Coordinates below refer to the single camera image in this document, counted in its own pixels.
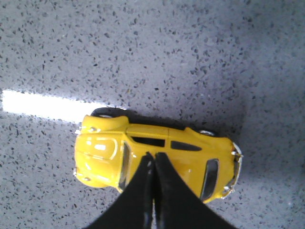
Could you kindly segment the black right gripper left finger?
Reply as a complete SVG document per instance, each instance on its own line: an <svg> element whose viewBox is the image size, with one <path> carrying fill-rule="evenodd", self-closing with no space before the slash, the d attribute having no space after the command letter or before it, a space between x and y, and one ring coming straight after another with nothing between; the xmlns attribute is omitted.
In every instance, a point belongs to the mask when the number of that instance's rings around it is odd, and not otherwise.
<svg viewBox="0 0 305 229"><path fill-rule="evenodd" d="M153 213L154 158L146 153L125 190L87 226L88 229L150 229Z"/></svg>

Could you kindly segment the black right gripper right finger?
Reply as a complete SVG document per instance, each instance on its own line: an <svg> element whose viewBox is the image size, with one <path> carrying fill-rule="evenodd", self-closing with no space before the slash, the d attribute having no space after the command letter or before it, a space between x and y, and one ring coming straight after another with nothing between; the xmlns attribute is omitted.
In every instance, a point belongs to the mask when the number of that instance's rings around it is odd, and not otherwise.
<svg viewBox="0 0 305 229"><path fill-rule="evenodd" d="M189 189L165 153L155 157L155 213L158 229L234 229Z"/></svg>

